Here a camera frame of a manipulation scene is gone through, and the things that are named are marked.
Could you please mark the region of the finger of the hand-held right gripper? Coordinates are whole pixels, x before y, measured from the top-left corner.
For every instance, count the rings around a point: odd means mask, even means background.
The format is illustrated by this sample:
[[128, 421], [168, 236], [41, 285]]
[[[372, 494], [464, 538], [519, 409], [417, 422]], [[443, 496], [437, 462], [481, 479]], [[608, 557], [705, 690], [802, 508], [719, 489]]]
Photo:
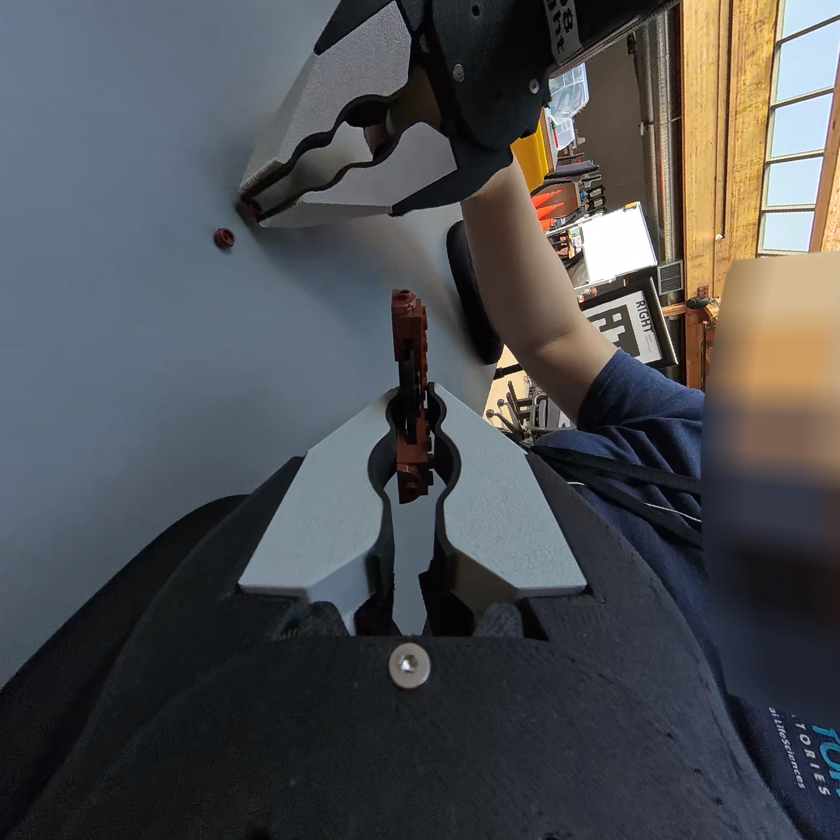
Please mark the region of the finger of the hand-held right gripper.
[[285, 205], [335, 187], [372, 160], [339, 163], [330, 152], [344, 128], [384, 121], [409, 80], [424, 2], [338, 2], [272, 125], [247, 163], [244, 205]]
[[263, 209], [258, 225], [308, 228], [388, 216], [456, 168], [449, 140], [425, 122], [409, 128], [377, 159], [363, 129], [342, 125], [330, 145], [304, 152], [288, 175], [253, 198]]

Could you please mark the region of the person's right forearm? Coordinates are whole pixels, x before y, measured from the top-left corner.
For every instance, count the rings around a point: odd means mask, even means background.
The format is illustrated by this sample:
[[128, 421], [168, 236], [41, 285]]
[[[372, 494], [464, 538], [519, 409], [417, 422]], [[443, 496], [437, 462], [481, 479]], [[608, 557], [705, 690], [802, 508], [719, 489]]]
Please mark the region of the person's right forearm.
[[491, 326], [531, 379], [578, 424], [582, 402], [616, 348], [580, 310], [517, 159], [460, 206]]

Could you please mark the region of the reddish-brown toy brick assembly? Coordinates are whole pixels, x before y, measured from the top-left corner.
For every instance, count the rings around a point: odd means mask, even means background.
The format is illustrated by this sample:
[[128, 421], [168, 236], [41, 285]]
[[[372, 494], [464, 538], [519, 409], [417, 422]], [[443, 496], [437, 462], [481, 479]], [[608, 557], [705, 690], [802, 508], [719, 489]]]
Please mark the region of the reddish-brown toy brick assembly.
[[398, 501], [402, 505], [428, 496], [433, 485], [433, 439], [426, 413], [428, 316], [421, 299], [409, 289], [392, 292], [394, 357], [398, 394], [392, 402]]

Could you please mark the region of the orange traffic cone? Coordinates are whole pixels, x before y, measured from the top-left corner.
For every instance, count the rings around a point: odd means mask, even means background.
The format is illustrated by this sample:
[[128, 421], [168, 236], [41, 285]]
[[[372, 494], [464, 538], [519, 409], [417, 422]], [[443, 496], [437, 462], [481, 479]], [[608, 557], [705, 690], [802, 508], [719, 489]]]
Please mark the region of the orange traffic cone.
[[538, 215], [543, 232], [551, 230], [555, 224], [557, 213], [565, 206], [563, 190], [548, 190], [531, 196], [531, 202]]

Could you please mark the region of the clear plastic organizer box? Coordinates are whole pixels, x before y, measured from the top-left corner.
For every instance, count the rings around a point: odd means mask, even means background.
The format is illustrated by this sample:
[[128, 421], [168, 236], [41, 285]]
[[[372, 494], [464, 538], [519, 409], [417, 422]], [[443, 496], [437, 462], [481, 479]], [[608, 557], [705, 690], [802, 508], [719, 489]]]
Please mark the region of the clear plastic organizer box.
[[574, 117], [588, 105], [591, 94], [585, 64], [548, 79], [548, 131], [555, 148], [563, 149], [576, 140]]

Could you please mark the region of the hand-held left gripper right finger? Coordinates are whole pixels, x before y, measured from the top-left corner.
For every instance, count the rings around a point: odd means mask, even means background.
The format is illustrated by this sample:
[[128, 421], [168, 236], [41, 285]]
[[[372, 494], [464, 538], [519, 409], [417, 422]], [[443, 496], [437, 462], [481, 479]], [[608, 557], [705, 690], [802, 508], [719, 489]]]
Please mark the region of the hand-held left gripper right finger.
[[432, 635], [472, 635], [496, 604], [577, 596], [588, 582], [527, 452], [432, 383], [433, 559], [420, 578]]

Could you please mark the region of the black framed sign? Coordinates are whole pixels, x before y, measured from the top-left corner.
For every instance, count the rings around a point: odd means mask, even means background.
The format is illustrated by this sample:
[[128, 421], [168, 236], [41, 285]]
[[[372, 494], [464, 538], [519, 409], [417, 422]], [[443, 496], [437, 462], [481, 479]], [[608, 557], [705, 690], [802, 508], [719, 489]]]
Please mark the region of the black framed sign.
[[637, 361], [657, 371], [677, 365], [672, 337], [650, 277], [635, 278], [604, 295], [597, 293], [580, 306], [585, 318], [615, 348]]

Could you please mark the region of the grey desk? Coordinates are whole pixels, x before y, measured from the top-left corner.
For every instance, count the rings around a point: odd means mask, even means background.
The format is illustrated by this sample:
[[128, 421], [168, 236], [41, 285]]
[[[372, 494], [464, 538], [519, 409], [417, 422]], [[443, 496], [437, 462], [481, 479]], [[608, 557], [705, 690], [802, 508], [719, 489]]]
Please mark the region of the grey desk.
[[394, 288], [429, 310], [433, 380], [485, 406], [458, 206], [236, 213], [333, 6], [2, 2], [2, 683], [162, 531], [394, 387]]

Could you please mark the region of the yellow storage bin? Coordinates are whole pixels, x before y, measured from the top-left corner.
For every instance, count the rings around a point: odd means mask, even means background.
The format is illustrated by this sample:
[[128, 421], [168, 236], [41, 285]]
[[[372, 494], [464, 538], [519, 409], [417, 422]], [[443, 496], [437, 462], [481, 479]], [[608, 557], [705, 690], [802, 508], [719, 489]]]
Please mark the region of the yellow storage bin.
[[510, 151], [520, 164], [529, 192], [540, 187], [546, 177], [554, 171], [551, 140], [543, 117], [540, 117], [538, 129], [517, 140]]

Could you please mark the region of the wooden pillar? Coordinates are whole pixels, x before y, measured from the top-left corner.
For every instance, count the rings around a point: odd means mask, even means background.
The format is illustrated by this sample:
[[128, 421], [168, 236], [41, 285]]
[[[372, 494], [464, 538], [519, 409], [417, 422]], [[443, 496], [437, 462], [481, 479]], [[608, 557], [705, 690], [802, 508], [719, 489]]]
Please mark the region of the wooden pillar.
[[779, 2], [681, 2], [680, 98], [688, 299], [722, 297], [757, 255]]

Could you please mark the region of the white board panel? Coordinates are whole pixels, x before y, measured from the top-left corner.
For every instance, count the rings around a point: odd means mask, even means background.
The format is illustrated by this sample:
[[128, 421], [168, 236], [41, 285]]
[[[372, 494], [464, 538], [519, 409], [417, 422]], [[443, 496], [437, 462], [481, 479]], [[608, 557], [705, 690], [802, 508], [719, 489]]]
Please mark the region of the white board panel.
[[591, 217], [580, 224], [586, 285], [614, 281], [657, 265], [643, 205]]

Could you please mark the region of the large paned window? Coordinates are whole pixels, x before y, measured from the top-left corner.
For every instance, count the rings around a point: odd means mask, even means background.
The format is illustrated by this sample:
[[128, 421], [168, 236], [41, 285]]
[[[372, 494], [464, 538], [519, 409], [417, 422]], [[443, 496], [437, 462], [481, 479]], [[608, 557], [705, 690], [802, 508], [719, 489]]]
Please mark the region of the large paned window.
[[779, 2], [757, 255], [817, 247], [839, 116], [839, 2]]

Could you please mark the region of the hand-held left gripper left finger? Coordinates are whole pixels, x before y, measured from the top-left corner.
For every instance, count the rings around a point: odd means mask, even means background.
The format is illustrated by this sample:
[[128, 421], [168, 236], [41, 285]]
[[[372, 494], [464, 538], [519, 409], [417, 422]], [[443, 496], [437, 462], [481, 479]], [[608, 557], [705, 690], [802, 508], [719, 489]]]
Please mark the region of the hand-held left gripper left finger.
[[246, 593], [333, 604], [350, 635], [356, 615], [394, 591], [392, 506], [398, 388], [312, 447], [239, 578]]

